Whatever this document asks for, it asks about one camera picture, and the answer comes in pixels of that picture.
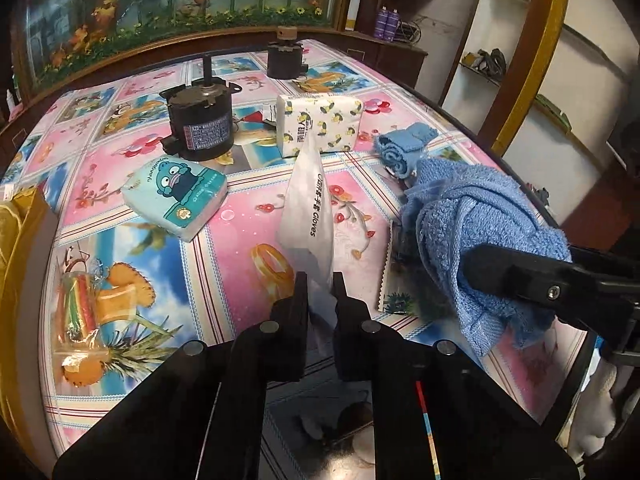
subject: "black electric motor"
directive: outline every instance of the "black electric motor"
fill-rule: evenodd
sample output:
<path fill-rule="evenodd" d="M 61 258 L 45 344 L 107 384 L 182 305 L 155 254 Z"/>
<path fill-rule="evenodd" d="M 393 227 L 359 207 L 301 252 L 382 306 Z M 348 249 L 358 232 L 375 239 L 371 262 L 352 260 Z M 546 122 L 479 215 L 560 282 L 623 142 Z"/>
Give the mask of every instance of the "black electric motor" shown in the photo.
<path fill-rule="evenodd" d="M 172 134 L 162 139 L 168 155 L 186 160 L 209 160 L 234 145 L 231 96 L 242 90 L 211 76 L 211 57 L 202 58 L 204 77 L 160 92 L 169 108 Z"/>
<path fill-rule="evenodd" d="M 278 41 L 267 46 L 267 76 L 272 79 L 295 79 L 309 70 L 302 63 L 302 45 L 296 41 L 296 27 L 278 27 Z"/>

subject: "cartoon platypus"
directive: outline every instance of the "cartoon platypus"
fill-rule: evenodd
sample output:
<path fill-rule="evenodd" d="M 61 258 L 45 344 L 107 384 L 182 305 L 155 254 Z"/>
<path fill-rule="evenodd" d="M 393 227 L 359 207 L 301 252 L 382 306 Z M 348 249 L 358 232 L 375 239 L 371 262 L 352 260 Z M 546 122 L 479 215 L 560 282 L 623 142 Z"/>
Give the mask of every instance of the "cartoon platypus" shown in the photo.
<path fill-rule="evenodd" d="M 164 160 L 158 166 L 158 194 L 172 196 L 182 205 L 187 204 L 191 192 L 202 181 L 203 177 L 195 176 L 191 173 L 191 168 L 183 162 Z"/>

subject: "towel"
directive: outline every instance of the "towel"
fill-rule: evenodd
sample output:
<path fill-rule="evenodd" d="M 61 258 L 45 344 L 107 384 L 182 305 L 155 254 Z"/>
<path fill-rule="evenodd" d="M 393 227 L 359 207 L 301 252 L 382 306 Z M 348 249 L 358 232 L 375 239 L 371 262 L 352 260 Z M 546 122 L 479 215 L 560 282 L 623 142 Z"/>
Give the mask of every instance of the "towel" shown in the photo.
<path fill-rule="evenodd" d="M 407 178 L 415 169 L 422 149 L 438 136 L 437 130 L 423 123 L 414 123 L 404 130 L 396 130 L 375 137 L 373 145 L 385 166 L 398 178 Z"/>
<path fill-rule="evenodd" d="M 416 169 L 416 184 L 406 191 L 408 203 L 400 211 L 402 226 L 415 229 L 420 258 L 454 305 L 473 350 L 487 354 L 507 325 L 517 347 L 535 342 L 553 312 L 473 290 L 458 272 L 460 259 L 490 243 L 570 261 L 564 233 L 540 225 L 516 181 L 494 168 L 423 158 Z"/>

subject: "teal tissue package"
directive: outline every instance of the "teal tissue package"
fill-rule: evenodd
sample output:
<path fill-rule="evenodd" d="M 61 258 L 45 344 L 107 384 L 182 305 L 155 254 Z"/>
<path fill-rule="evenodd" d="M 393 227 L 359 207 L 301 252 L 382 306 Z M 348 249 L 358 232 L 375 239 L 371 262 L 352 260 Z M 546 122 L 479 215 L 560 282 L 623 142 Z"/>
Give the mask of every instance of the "teal tissue package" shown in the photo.
<path fill-rule="evenodd" d="M 165 155 L 142 166 L 120 190 L 142 218 L 190 242 L 225 199 L 226 177 Z"/>

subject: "brown knob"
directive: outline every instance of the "brown knob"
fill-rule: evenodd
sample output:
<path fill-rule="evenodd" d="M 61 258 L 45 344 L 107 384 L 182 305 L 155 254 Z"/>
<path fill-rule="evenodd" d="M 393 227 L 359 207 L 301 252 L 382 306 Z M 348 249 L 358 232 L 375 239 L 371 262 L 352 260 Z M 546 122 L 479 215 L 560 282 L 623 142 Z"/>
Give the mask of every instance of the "brown knob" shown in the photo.
<path fill-rule="evenodd" d="M 276 34 L 278 35 L 279 40 L 293 41 L 298 37 L 298 28 L 280 25 L 276 30 Z"/>

